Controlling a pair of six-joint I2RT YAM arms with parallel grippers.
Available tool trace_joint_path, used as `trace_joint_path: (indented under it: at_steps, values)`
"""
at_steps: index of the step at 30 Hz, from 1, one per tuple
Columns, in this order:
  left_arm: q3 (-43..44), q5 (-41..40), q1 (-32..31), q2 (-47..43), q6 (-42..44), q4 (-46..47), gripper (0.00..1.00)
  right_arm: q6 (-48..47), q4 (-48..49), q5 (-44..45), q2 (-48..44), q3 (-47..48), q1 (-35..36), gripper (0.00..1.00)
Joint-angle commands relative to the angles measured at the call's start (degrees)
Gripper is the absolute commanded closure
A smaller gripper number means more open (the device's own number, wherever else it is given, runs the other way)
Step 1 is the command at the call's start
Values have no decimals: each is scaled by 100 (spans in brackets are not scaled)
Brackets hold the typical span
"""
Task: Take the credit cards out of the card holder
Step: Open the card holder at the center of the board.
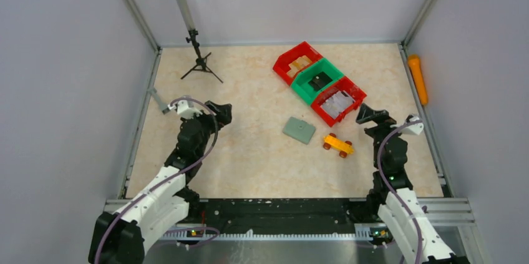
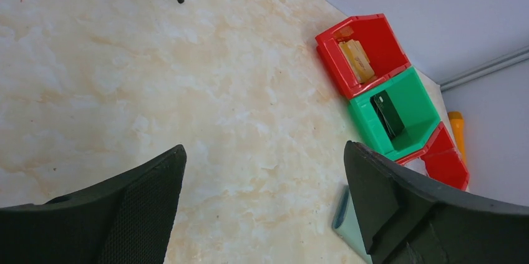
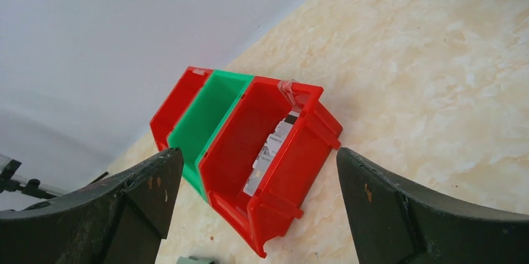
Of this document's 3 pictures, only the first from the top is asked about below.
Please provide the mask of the green card holder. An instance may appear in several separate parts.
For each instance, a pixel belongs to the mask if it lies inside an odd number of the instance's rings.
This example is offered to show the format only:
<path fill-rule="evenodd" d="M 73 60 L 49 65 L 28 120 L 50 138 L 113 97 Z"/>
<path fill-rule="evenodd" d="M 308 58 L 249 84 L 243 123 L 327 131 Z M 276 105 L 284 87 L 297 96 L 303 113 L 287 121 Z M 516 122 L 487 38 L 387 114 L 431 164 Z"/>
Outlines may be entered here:
<path fill-rule="evenodd" d="M 308 145 L 316 131 L 314 125 L 295 117 L 290 117 L 283 127 L 283 134 Z"/>

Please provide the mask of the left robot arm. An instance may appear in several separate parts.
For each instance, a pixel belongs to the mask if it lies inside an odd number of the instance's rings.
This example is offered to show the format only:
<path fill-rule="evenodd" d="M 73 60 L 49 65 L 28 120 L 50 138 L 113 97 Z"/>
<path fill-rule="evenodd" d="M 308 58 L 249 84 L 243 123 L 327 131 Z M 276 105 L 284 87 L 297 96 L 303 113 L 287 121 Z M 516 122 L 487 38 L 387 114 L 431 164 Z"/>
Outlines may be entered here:
<path fill-rule="evenodd" d="M 181 97 L 168 108 L 180 116 L 175 148 L 152 181 L 118 210 L 96 219 L 89 263 L 142 263 L 148 251 L 169 229 L 186 219 L 199 195 L 189 182 L 212 151 L 219 131 L 232 121 L 231 104 Z"/>

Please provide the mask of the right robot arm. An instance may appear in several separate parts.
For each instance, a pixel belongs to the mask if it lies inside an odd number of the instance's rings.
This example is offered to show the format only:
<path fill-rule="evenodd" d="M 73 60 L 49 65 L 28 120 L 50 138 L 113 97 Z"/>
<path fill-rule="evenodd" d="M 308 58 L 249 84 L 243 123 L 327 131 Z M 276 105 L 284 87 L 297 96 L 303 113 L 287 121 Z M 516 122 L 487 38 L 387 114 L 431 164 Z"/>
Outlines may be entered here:
<path fill-rule="evenodd" d="M 405 170 L 408 143 L 402 135 L 420 135 L 424 124 L 418 115 L 409 115 L 398 124 L 387 110 L 374 110 L 361 104 L 357 124 L 375 126 L 364 130 L 373 140 L 373 188 L 366 197 L 369 213 L 377 216 L 389 230 L 404 263 L 468 263 L 439 236 L 420 206 Z"/>

